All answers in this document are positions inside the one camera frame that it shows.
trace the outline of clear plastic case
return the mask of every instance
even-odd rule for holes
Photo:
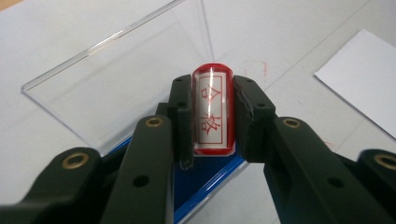
[[[166,102],[172,80],[213,61],[203,2],[176,0],[22,86],[102,155]]]

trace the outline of screw hole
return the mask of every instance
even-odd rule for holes
[[[283,123],[291,128],[298,128],[300,127],[300,122],[295,119],[284,119]]]
[[[146,175],[140,175],[134,179],[134,186],[137,188],[145,187],[149,183],[149,177]]]
[[[396,158],[390,155],[378,154],[374,156],[376,163],[390,169],[396,170]]]
[[[338,189],[341,189],[344,187],[344,182],[338,178],[335,178],[335,177],[328,178],[327,182],[329,182],[330,185],[332,185],[333,187],[338,188]]]
[[[62,167],[66,170],[76,169],[87,163],[88,158],[89,156],[87,153],[83,153],[83,152],[73,153],[72,155],[66,157],[62,161]]]
[[[146,125],[151,128],[159,127],[162,124],[163,124],[163,120],[160,118],[152,118],[152,119],[146,120]]]

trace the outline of blue plastic part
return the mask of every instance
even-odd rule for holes
[[[126,139],[108,154],[127,146],[131,140],[132,137]],[[193,211],[243,162],[236,150],[228,157],[195,157],[194,166],[187,171],[175,163],[174,223]]]
[[[179,191],[177,191],[177,183],[178,181],[185,181],[184,179],[177,179],[175,178],[175,214],[174,214],[174,223],[178,223],[181,221],[186,215],[188,215],[200,202],[202,202],[213,190],[215,190],[228,176],[230,176],[233,171],[235,171],[243,162],[244,160],[235,155],[226,157],[227,163],[224,166],[220,166],[220,170],[217,168],[219,167],[211,167],[210,164],[213,164],[210,162],[207,166],[206,164],[203,164],[205,168],[213,168],[213,171],[217,171],[214,175],[211,176],[211,178],[203,185],[200,186],[200,188],[195,191],[190,198],[184,202],[178,209],[177,209],[177,199],[179,199],[180,195]],[[224,159],[222,157],[213,157],[213,158],[206,158],[206,159],[212,159],[212,161],[216,162],[217,160]]]

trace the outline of acrylic box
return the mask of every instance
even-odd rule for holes
[[[172,80],[213,61],[203,3],[176,0],[23,85],[102,155],[166,102]]]

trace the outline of red marking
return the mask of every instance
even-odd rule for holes
[[[263,69],[262,69],[262,73],[264,74],[264,77],[267,77],[267,71],[268,71],[268,66],[266,62],[262,62],[263,64]]]
[[[220,82],[220,91],[218,91],[218,93],[219,94],[221,94],[221,96],[220,96],[220,98],[222,98],[222,94],[223,94],[223,88],[222,88],[222,85],[223,85],[223,78],[221,77],[221,76],[207,76],[207,77],[200,77],[200,80],[201,79],[203,79],[203,78],[219,78],[219,82]],[[223,108],[222,108],[222,106],[220,107],[220,114],[222,115],[222,112],[223,111]],[[206,114],[206,113],[204,113],[203,115],[200,115],[200,116],[206,116],[206,117],[204,117],[204,118],[210,118],[209,116],[208,116],[208,114]],[[222,116],[220,116],[219,117],[220,118],[220,121],[219,121],[219,126],[220,126],[220,124],[222,123],[222,120],[223,120],[223,117]],[[206,129],[208,129],[209,131],[211,130],[211,129],[213,129],[214,127],[210,127],[210,125],[208,125],[207,123],[205,123],[205,122],[203,122],[203,123],[201,123],[201,130],[203,130],[203,129],[205,129],[205,130],[203,130],[203,131],[206,131]],[[199,141],[199,144],[201,144],[201,145],[204,145],[204,144],[222,144],[223,143],[223,130],[222,130],[222,128],[220,128],[220,130],[221,130],[221,137],[220,137],[220,140],[219,140],[219,142],[201,142],[201,141]]]
[[[213,114],[209,116],[205,113],[205,117],[201,117],[201,119],[205,120],[205,122],[202,123],[202,131],[205,131],[207,135],[209,135],[211,130],[217,131],[220,127],[220,124],[216,123],[216,121],[221,121],[221,117],[215,117]]]
[[[207,85],[208,88],[202,89],[201,90],[201,96],[202,98],[207,99],[209,96],[209,104],[212,103],[212,100],[217,96],[221,94],[221,91],[217,91],[216,89],[212,88],[211,86]]]

